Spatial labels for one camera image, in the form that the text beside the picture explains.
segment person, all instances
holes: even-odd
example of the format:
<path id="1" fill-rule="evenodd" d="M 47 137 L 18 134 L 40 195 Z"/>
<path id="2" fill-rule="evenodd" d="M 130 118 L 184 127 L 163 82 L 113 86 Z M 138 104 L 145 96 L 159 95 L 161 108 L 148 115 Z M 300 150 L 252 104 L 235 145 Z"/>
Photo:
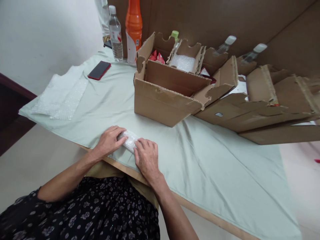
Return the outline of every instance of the person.
<path id="1" fill-rule="evenodd" d="M 110 40 L 110 32 L 109 32 L 109 19 L 110 13 L 108 8 L 108 1 L 107 0 L 94 0 L 97 11 L 99 22 L 102 30 L 102 41 L 103 43 Z"/>
<path id="2" fill-rule="evenodd" d="M 111 126 L 96 147 L 0 215 L 1 239 L 160 239 L 158 210 L 127 177 L 85 176 L 127 140 Z M 140 138 L 135 163 L 155 193 L 169 238 L 198 239 L 158 167 L 158 145 Z"/>

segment wooden door frame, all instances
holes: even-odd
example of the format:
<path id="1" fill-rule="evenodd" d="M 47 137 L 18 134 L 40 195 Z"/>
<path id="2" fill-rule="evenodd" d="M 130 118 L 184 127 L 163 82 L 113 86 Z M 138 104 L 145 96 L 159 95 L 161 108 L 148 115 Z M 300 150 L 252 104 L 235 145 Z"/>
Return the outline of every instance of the wooden door frame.
<path id="1" fill-rule="evenodd" d="M 25 89 L 24 87 L 22 87 L 21 85 L 19 85 L 18 83 L 12 81 L 10 78 L 8 78 L 7 76 L 3 75 L 2 73 L 0 73 L 0 84 L 3 84 L 4 86 L 12 89 L 13 91 L 21 94 L 22 96 L 33 100 L 37 97 L 37 95 L 35 95 L 34 93 L 30 92 L 29 90 Z"/>

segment red phone case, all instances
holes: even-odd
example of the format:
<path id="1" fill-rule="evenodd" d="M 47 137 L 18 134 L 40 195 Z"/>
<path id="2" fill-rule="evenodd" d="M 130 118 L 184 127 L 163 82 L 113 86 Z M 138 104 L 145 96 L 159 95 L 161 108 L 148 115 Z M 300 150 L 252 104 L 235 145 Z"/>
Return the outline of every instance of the red phone case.
<path id="1" fill-rule="evenodd" d="M 109 63 L 109 64 L 110 64 L 109 67 L 106 68 L 106 70 L 101 74 L 101 76 L 99 78 L 90 77 L 89 76 L 90 73 L 88 74 L 88 78 L 91 78 L 91 79 L 99 81 L 102 78 L 102 76 L 108 71 L 108 69 L 111 67 L 111 63 Z"/>

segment black floral clothing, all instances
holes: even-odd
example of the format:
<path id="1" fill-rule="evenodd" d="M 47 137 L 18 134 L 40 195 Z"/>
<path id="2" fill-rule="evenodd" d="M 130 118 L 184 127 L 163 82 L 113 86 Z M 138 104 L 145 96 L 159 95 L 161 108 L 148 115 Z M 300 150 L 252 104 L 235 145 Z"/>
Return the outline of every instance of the black floral clothing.
<path id="1" fill-rule="evenodd" d="M 0 215 L 0 239 L 160 239 L 158 210 L 126 177 L 85 177 L 62 202 L 21 197 Z"/>

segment hand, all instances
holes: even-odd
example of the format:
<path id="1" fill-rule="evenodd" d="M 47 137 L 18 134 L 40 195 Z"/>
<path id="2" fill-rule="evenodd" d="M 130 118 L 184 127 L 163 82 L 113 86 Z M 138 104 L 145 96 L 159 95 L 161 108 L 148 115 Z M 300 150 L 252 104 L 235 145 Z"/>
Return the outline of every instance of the hand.
<path id="1" fill-rule="evenodd" d="M 121 128 L 118 126 L 109 127 L 99 139 L 98 144 L 92 150 L 92 154 L 96 159 L 101 160 L 103 157 L 110 155 L 115 150 L 117 150 L 124 142 L 128 139 L 128 137 L 123 137 L 117 140 L 117 137 L 122 132 L 126 131 L 125 128 Z"/>
<path id="2" fill-rule="evenodd" d="M 158 166 L 158 145 L 147 139 L 135 141 L 134 157 L 136 165 L 150 186 L 162 175 Z"/>

